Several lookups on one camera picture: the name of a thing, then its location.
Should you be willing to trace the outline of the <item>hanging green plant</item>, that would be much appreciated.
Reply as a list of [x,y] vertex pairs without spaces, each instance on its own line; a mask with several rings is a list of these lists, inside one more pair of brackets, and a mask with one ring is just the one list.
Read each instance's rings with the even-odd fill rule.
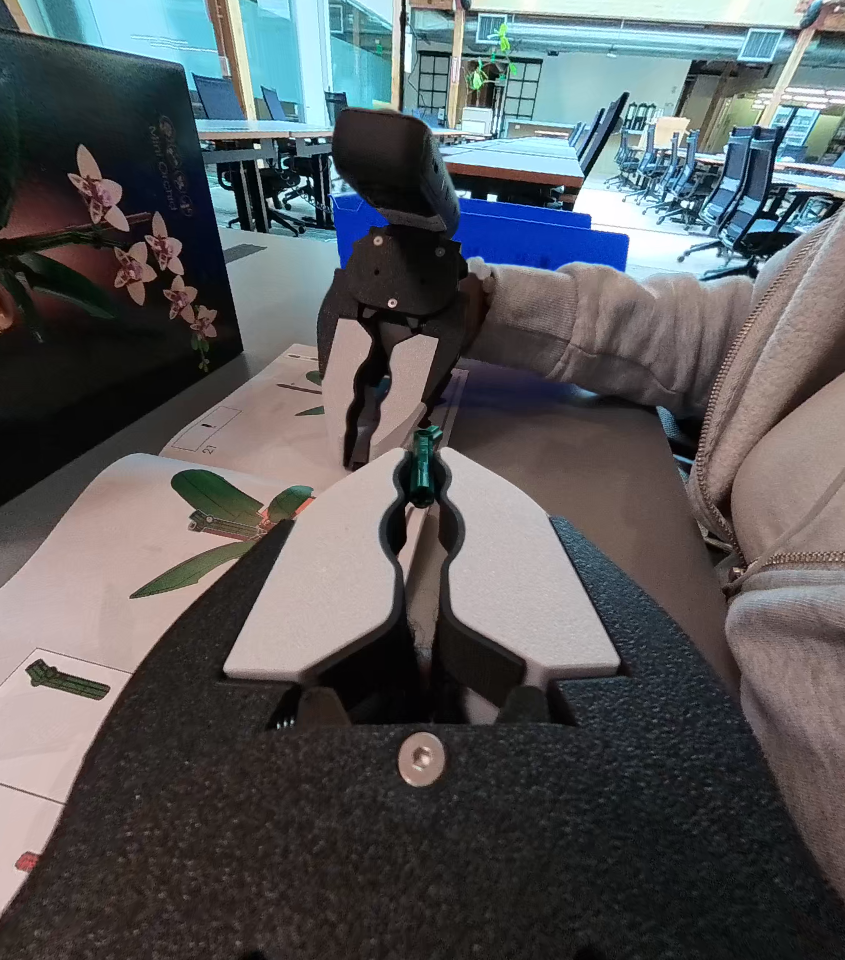
[[477,42],[488,44],[488,57],[479,56],[476,66],[466,74],[466,86],[478,92],[491,84],[501,82],[504,86],[514,76],[516,68],[512,61],[512,40],[509,21],[483,19],[477,24]]

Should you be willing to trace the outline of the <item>person's grey hoodie torso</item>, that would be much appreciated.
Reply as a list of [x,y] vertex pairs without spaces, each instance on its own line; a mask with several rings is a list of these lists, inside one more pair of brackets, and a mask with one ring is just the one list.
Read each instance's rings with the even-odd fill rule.
[[845,902],[845,205],[766,273],[690,490],[740,563],[726,630],[744,714]]

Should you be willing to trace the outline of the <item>silver air duct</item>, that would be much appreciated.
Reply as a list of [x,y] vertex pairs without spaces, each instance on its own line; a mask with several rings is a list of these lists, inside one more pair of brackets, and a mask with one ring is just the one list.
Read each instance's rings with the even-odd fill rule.
[[[512,51],[520,53],[604,53],[686,60],[737,61],[750,28],[786,30],[771,65],[781,65],[798,39],[797,30],[631,19],[567,18],[505,14]],[[845,34],[814,34],[801,61],[809,66],[845,68]]]

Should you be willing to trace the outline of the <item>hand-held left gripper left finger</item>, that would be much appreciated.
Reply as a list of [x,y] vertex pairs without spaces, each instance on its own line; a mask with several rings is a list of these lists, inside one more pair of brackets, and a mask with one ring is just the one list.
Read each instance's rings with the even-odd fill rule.
[[405,574],[408,452],[321,492],[293,522],[225,662],[236,680],[314,680],[392,627]]

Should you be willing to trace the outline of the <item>person's right forearm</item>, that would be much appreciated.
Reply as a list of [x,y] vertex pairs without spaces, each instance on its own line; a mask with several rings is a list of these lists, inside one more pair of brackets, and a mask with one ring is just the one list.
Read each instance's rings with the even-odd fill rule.
[[677,415],[701,416],[755,284],[611,267],[558,270],[468,261],[479,283],[467,357]]

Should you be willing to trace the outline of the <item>green toy stem piece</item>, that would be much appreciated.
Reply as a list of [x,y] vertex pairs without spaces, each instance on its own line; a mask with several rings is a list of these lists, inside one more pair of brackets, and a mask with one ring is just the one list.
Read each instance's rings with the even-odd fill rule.
[[407,459],[399,468],[397,479],[405,502],[418,509],[429,508],[436,499],[434,463],[442,437],[443,430],[436,424],[417,428],[412,434]]

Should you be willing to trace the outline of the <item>group of black office chairs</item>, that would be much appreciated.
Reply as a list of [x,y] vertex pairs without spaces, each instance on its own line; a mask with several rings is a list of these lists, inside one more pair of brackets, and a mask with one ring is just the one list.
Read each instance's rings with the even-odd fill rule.
[[792,220],[771,220],[764,208],[779,192],[793,193],[799,200],[817,197],[845,200],[845,172],[842,177],[798,177],[795,170],[784,171],[770,158],[775,145],[775,131],[756,129],[743,136],[740,147],[729,147],[724,160],[715,163],[716,183],[704,193],[704,211],[714,213],[716,227],[728,227],[737,211],[742,213],[742,226],[768,221],[767,229],[758,229],[757,241],[789,240],[795,237]]

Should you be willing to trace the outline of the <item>black orchid print box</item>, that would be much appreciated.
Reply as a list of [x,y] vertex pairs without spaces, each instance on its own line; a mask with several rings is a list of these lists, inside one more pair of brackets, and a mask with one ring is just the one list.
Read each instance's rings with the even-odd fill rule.
[[0,29],[0,506],[242,353],[183,67]]

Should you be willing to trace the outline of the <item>building instruction booklet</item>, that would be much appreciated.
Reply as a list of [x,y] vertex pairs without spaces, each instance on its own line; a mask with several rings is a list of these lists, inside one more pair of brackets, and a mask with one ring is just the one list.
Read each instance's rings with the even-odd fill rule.
[[429,508],[414,440],[333,462],[339,377],[282,355],[168,445],[84,490],[0,587],[0,958],[359,956],[320,920],[335,749],[400,843],[400,742],[430,724],[406,603]]

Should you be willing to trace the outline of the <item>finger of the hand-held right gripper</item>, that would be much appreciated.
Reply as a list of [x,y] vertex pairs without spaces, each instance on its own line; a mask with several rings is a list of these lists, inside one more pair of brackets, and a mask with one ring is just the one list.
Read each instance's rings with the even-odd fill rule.
[[426,412],[439,341],[424,334],[396,342],[389,354],[371,334],[362,366],[362,460],[401,448]]
[[340,318],[322,377],[323,425],[330,460],[352,472],[370,460],[380,423],[381,354],[372,334],[354,318]]

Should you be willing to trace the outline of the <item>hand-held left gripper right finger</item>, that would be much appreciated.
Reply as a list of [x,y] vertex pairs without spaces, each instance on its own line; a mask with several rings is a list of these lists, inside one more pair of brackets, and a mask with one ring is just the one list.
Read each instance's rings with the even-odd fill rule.
[[617,674],[620,655],[546,510],[455,449],[436,467],[442,670],[465,689]]

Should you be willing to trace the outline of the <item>long office table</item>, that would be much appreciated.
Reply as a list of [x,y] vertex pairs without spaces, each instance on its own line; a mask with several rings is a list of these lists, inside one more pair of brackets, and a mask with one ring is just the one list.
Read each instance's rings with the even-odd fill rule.
[[456,192],[479,201],[573,211],[584,185],[568,140],[489,139],[441,150]]

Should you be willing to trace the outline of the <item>white vent grille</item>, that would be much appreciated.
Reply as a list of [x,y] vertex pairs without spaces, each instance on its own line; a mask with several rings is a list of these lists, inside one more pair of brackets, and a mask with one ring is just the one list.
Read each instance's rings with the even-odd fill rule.
[[746,65],[770,65],[786,38],[786,30],[750,28],[745,33],[736,61]]

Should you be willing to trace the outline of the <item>wood-edged office table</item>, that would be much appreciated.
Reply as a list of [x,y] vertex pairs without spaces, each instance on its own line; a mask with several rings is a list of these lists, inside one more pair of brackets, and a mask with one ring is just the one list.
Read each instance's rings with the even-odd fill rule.
[[264,195],[262,167],[274,169],[281,149],[293,148],[304,161],[314,162],[313,225],[334,229],[331,201],[333,130],[290,121],[212,120],[196,121],[201,155],[207,167],[223,168],[229,174],[236,204],[236,223],[243,231],[270,231],[276,208]]

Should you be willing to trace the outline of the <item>blue plastic bin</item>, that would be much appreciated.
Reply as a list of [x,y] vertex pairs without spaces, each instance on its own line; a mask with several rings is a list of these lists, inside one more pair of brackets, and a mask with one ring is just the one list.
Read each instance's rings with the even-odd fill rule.
[[465,258],[544,270],[571,263],[627,269],[629,237],[593,229],[588,214],[473,198],[459,204],[453,238]]

